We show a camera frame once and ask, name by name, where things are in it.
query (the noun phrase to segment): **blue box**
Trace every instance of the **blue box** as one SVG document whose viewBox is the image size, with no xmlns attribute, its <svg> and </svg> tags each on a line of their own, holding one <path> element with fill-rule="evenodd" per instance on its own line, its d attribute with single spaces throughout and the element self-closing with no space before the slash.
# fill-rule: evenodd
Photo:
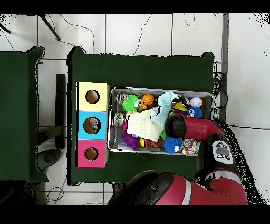
<svg viewBox="0 0 270 224">
<path fill-rule="evenodd" d="M 84 121 L 89 117 L 97 118 L 101 123 L 101 128 L 96 134 L 88 134 L 83 129 Z M 78 139 L 80 140 L 106 140 L 107 133 L 107 112 L 90 112 L 79 111 L 79 132 Z"/>
</svg>

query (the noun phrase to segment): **shape sorter box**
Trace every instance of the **shape sorter box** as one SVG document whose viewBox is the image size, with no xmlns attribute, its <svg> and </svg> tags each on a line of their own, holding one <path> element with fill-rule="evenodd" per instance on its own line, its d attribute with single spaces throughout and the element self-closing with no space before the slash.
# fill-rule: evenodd
<svg viewBox="0 0 270 224">
<path fill-rule="evenodd" d="M 107 83 L 79 82 L 79 111 L 108 111 L 110 87 Z M 89 103 L 87 95 L 95 92 L 97 101 Z"/>
<path fill-rule="evenodd" d="M 100 129 L 96 134 L 88 134 L 84 128 L 84 122 L 88 118 L 93 117 L 100 121 Z M 91 112 L 91 111 L 79 111 L 79 129 L 78 140 L 106 140 L 107 137 L 107 112 Z"/>
<path fill-rule="evenodd" d="M 88 160 L 85 152 L 88 148 L 97 151 L 94 160 Z M 78 140 L 77 167 L 78 168 L 104 168 L 108 160 L 109 150 L 105 140 Z"/>
</svg>

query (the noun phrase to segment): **light blue cloth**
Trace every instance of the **light blue cloth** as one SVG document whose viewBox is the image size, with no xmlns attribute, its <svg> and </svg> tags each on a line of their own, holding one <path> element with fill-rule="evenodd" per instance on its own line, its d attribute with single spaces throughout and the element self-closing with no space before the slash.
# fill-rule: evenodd
<svg viewBox="0 0 270 224">
<path fill-rule="evenodd" d="M 171 102 L 178 98 L 178 95 L 172 91 L 165 92 L 158 98 L 158 107 L 151 109 L 151 120 L 164 128 L 165 120 L 171 110 Z"/>
</svg>

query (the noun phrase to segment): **gray plastic bin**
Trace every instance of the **gray plastic bin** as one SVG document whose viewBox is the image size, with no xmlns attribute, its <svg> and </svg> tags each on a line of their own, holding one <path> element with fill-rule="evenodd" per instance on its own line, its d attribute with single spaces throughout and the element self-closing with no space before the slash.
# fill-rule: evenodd
<svg viewBox="0 0 270 224">
<path fill-rule="evenodd" d="M 165 149 L 162 148 L 156 148 L 156 147 L 150 147 L 150 148 L 137 148 L 135 150 L 131 149 L 128 147 L 123 139 L 122 139 L 122 133 L 123 133 L 123 128 L 120 127 L 115 127 L 113 125 L 113 119 L 114 115 L 116 113 L 125 113 L 123 110 L 122 105 L 118 105 L 116 103 L 116 96 L 117 93 L 119 92 L 124 92 L 127 94 L 135 94 L 138 95 L 139 98 L 142 98 L 144 94 L 153 94 L 155 98 L 163 94 L 164 92 L 167 92 L 170 90 L 162 90 L 162 89 L 142 89 L 142 88 L 120 88 L 120 87 L 114 87 L 111 89 L 110 92 L 110 111 L 109 111 L 109 125 L 108 125 L 108 139 L 107 139 L 107 145 L 108 149 L 114 152 L 130 152 L 130 153 L 154 153 L 154 154 L 168 154 Z M 183 95 L 187 97 L 189 100 L 192 97 L 200 97 L 204 99 L 204 104 L 203 104 L 203 118 L 208 118 L 211 119 L 213 117 L 213 112 L 212 108 L 214 107 L 214 96 L 210 93 L 206 92 L 188 92 L 188 91 L 178 91 L 178 90 L 172 90 L 176 94 Z"/>
</svg>

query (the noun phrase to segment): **box hole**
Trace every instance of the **box hole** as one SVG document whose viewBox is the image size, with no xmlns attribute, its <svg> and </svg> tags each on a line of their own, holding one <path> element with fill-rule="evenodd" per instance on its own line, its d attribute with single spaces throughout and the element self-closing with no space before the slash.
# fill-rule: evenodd
<svg viewBox="0 0 270 224">
<path fill-rule="evenodd" d="M 83 123 L 83 129 L 86 133 L 94 135 L 100 131 L 101 122 L 96 117 L 89 117 Z"/>
<path fill-rule="evenodd" d="M 96 160 L 98 158 L 99 152 L 96 148 L 91 147 L 91 148 L 88 148 L 87 150 L 85 150 L 84 156 L 88 160 L 93 161 L 93 160 Z"/>
<path fill-rule="evenodd" d="M 90 104 L 96 104 L 99 98 L 99 93 L 96 90 L 88 90 L 85 94 L 85 99 Z"/>
</svg>

